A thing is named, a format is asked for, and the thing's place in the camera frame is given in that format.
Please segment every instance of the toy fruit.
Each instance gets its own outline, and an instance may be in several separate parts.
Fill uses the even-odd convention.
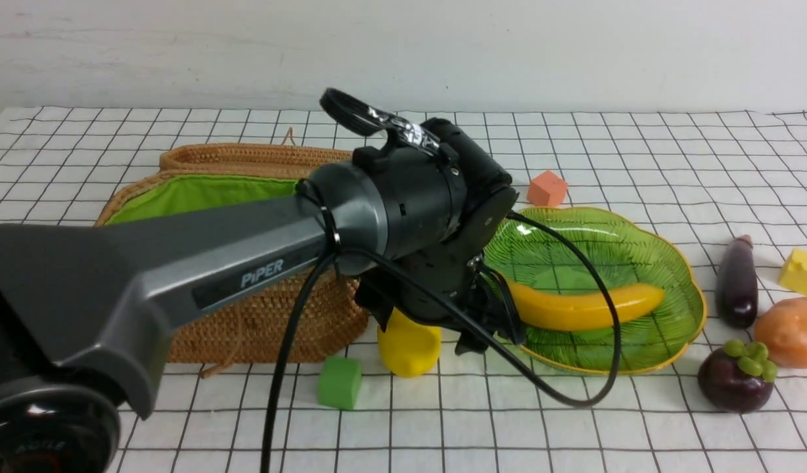
[[[776,303],[754,326],[754,340],[769,347],[780,366],[807,368],[807,297]]]
[[[725,249],[716,275],[716,313],[734,328],[749,328],[757,319],[757,273],[748,235],[738,236]]]
[[[436,366],[442,353],[442,329],[414,323],[394,309],[386,332],[377,327],[377,347],[392,374],[415,378]]]
[[[765,406],[774,390],[777,365],[769,360],[769,348],[759,342],[746,346],[730,340],[701,363],[701,393],[726,413],[752,413]]]
[[[611,310],[602,293],[548,294],[525,284],[509,281],[509,292],[515,299],[521,321],[530,326],[581,332],[614,325]],[[643,317],[664,301],[664,290],[650,284],[630,284],[608,290],[616,306],[620,323]]]

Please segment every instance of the yellow toy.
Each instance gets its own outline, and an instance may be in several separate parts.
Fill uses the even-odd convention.
[[[780,269],[777,284],[807,296],[807,252],[795,248]]]
[[[515,300],[523,323],[546,330],[583,332],[614,325],[611,309],[601,292],[589,294],[548,294],[525,284],[509,281],[509,292]],[[610,288],[620,323],[629,323],[650,314],[664,302],[664,290],[643,282]]]
[[[394,309],[386,332],[377,327],[377,347],[392,374],[415,378],[436,366],[442,353],[442,329],[414,323]]]

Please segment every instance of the yellow cube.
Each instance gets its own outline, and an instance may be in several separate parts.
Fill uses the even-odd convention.
[[[780,269],[777,284],[807,296],[807,252],[800,248],[792,250]]]

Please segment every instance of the basket handle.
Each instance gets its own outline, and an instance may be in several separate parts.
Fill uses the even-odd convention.
[[[223,362],[218,363],[218,365],[214,365],[210,368],[205,368],[202,371],[199,371],[199,378],[205,380],[210,378],[211,376],[214,376],[215,374],[220,374],[223,371],[226,371],[226,369],[231,368],[231,365],[233,365],[232,359],[237,354],[237,350],[239,350],[239,348],[243,344],[244,339],[243,325],[244,325],[243,321],[240,320],[239,323],[237,324],[237,335],[235,336],[235,346],[231,348],[231,351],[225,356]]]
[[[281,146],[284,146],[284,144],[287,142],[287,138],[289,138],[290,143],[292,143],[292,145],[293,145],[293,146],[298,146],[298,145],[296,144],[296,141],[295,141],[295,140],[293,140],[293,138],[292,138],[292,126],[290,126],[289,128],[287,128],[287,134],[286,134],[286,135],[284,135],[284,139],[283,139],[283,140],[281,140]]]

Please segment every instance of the table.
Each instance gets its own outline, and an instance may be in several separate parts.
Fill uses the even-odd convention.
[[[711,312],[716,266],[743,233],[756,243],[764,309],[798,296],[776,278],[792,248],[807,249],[807,113],[428,115],[462,125],[509,170],[521,198],[531,177],[551,169],[570,183],[568,206],[612,210],[675,243]],[[164,150],[281,143],[289,129],[302,146],[367,142],[320,111],[10,108],[0,115],[0,222],[91,225],[114,192],[158,170]],[[728,338],[750,336],[712,313],[682,359],[620,378],[591,410],[538,395],[493,353],[454,356],[445,335],[434,372],[400,380],[380,363],[370,326],[344,353],[365,371],[353,413],[316,406],[319,366],[290,367],[273,471],[807,472],[807,369],[782,371],[758,413],[715,413],[696,369]],[[271,365],[235,365],[206,380],[199,369],[168,365],[147,421],[122,409],[111,471],[257,471]],[[603,382],[542,373],[573,396]]]

